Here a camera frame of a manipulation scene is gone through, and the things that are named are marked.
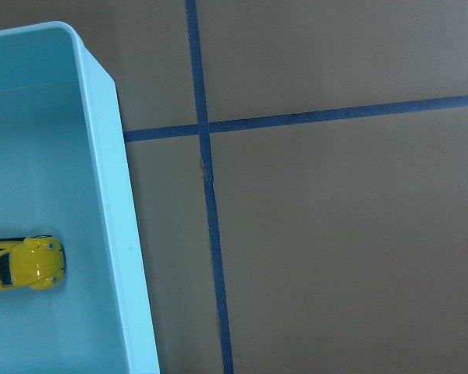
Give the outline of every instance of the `toy car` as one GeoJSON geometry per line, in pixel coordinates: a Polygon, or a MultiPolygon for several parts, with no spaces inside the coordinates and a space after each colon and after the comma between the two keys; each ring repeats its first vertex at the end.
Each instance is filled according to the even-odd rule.
{"type": "Polygon", "coordinates": [[[0,291],[44,290],[64,277],[64,252],[50,235],[0,239],[0,291]]]}

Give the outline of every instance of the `blue tape line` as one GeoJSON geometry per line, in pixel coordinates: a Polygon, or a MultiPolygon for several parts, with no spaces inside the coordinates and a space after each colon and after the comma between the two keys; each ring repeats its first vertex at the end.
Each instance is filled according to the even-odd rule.
{"type": "Polygon", "coordinates": [[[270,117],[235,119],[212,122],[210,132],[228,132],[284,125],[298,125],[310,122],[335,121],[338,119],[395,115],[414,111],[433,111],[449,108],[468,107],[468,96],[443,97],[401,103],[367,105],[363,107],[308,111],[294,115],[273,115],[270,117]]]}
{"type": "Polygon", "coordinates": [[[229,314],[227,311],[227,296],[225,293],[224,267],[222,262],[222,247],[220,231],[218,230],[218,211],[215,199],[215,184],[213,175],[213,160],[211,158],[210,126],[208,122],[206,92],[204,89],[203,62],[201,59],[200,32],[197,23],[197,8],[195,0],[186,0],[187,31],[189,34],[190,57],[193,69],[194,98],[196,101],[196,116],[200,138],[201,161],[204,167],[204,195],[207,207],[208,230],[211,241],[211,261],[217,313],[220,321],[220,345],[224,374],[233,374],[231,335],[229,330],[229,314]]]}
{"type": "Polygon", "coordinates": [[[197,135],[197,125],[182,125],[173,127],[159,127],[157,129],[125,131],[123,139],[126,142],[139,140],[176,138],[179,136],[197,135]]]}
{"type": "MultiPolygon", "coordinates": [[[[437,99],[404,101],[400,103],[367,105],[363,107],[329,109],[325,111],[308,111],[293,115],[272,115],[259,118],[234,119],[231,121],[211,122],[209,123],[209,128],[210,133],[228,132],[461,107],[468,107],[468,96],[442,97],[437,99]]],[[[197,125],[181,125],[174,127],[161,127],[158,129],[127,131],[124,133],[124,136],[126,142],[136,142],[138,140],[175,138],[197,134],[197,125]]]]}

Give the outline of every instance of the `light blue plastic bin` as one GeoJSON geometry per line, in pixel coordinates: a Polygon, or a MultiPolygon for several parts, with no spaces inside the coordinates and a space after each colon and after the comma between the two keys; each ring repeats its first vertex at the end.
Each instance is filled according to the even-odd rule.
{"type": "Polygon", "coordinates": [[[41,234],[66,277],[0,292],[0,374],[158,373],[115,86],[60,22],[0,31],[0,238],[41,234]]]}

